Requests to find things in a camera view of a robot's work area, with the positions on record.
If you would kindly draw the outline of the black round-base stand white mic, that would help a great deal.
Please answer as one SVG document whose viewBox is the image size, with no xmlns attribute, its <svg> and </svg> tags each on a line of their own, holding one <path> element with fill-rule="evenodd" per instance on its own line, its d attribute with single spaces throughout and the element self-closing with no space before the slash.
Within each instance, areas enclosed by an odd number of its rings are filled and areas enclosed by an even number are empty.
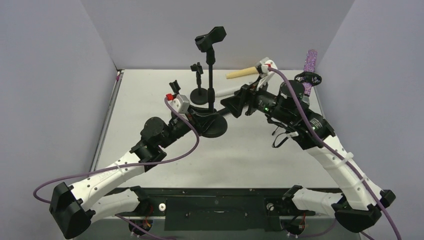
<svg viewBox="0 0 424 240">
<path fill-rule="evenodd" d="M 181 115 L 185 115 L 188 112 L 188 106 L 190 105 L 187 102 L 187 98 L 185 95 L 180 94 L 180 86 L 177 80 L 174 80 L 169 83 L 172 91 L 173 91 L 173 99 L 171 100 L 170 105 L 177 113 Z"/>
</svg>

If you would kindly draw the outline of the black tripod shock-mount stand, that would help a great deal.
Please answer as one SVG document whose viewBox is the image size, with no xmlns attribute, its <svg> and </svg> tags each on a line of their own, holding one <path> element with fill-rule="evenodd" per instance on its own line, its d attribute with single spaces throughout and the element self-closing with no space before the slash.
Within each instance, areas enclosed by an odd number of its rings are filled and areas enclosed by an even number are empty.
<svg viewBox="0 0 424 240">
<path fill-rule="evenodd" d="M 322 82 L 322 77 L 319 74 L 310 71 L 303 71 L 297 74 L 294 79 L 300 83 L 310 84 L 312 87 Z"/>
</svg>

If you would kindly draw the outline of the purple glitter microphone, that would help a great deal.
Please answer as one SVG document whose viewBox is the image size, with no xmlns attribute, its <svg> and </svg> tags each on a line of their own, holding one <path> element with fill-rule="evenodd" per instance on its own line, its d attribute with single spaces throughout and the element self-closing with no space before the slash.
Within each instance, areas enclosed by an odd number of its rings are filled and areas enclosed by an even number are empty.
<svg viewBox="0 0 424 240">
<path fill-rule="evenodd" d="M 313 72 L 313 73 L 315 72 L 317 56 L 318 56 L 318 52 L 316 50 L 310 49 L 307 51 L 305 64 L 303 68 L 304 72 Z M 308 83 L 302 83 L 302 85 L 304 86 L 304 95 L 309 97 L 311 95 L 313 86 L 311 86 Z"/>
</svg>

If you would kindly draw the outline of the black microphone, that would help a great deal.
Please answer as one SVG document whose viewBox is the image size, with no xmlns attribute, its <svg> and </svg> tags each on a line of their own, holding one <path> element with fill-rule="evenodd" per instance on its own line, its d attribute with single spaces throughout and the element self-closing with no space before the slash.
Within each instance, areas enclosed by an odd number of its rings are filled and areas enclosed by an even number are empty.
<svg viewBox="0 0 424 240">
<path fill-rule="evenodd" d="M 228 108 L 224 107 L 222 109 L 215 110 L 214 114 L 225 117 L 225 116 L 231 115 L 232 113 Z"/>
</svg>

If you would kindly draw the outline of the white microphone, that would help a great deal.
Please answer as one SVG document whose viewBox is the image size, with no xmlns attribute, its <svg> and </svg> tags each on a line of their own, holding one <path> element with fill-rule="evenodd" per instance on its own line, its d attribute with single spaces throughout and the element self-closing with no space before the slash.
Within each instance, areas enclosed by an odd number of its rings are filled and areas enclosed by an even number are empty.
<svg viewBox="0 0 424 240">
<path fill-rule="evenodd" d="M 234 95 L 234 93 L 239 91 L 239 90 L 240 90 L 240 87 L 232 87 L 232 88 L 219 90 L 215 93 L 215 97 L 216 98 L 222 98 L 222 97 L 225 97 L 225 96 L 231 96 L 231 95 Z"/>
</svg>

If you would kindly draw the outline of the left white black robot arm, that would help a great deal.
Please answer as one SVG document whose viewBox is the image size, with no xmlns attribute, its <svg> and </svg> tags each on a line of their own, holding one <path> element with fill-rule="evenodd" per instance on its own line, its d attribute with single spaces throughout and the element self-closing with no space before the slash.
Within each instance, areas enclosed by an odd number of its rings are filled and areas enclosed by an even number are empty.
<svg viewBox="0 0 424 240">
<path fill-rule="evenodd" d="M 56 185 L 49 203 L 50 214 L 67 240 L 81 235 L 92 223 L 115 214 L 143 215 L 149 210 L 149 201 L 137 187 L 119 192 L 114 192 L 115 189 L 164 163 L 167 154 L 163 149 L 187 133 L 193 132 L 196 142 L 183 158 L 197 148 L 201 137 L 217 138 L 227 129 L 226 119 L 217 112 L 173 113 L 168 123 L 151 117 L 140 132 L 140 140 L 118 160 L 82 175 L 80 181 Z"/>
</svg>

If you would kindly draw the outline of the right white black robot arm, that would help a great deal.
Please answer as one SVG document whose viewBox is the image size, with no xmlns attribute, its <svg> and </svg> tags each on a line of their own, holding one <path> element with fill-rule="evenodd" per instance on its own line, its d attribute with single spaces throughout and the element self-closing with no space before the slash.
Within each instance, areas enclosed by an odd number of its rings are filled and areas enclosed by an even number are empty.
<svg viewBox="0 0 424 240">
<path fill-rule="evenodd" d="M 311 211 L 332 216 L 348 231 L 362 232 L 377 223 L 396 196 L 366 176 L 327 120 L 310 110 L 305 96 L 305 85 L 296 80 L 282 83 L 277 94 L 252 83 L 222 99 L 221 104 L 234 117 L 263 113 L 270 124 L 283 128 L 288 138 L 316 159 L 340 189 L 340 193 L 326 193 L 295 185 L 282 199 L 287 213 Z"/>
</svg>

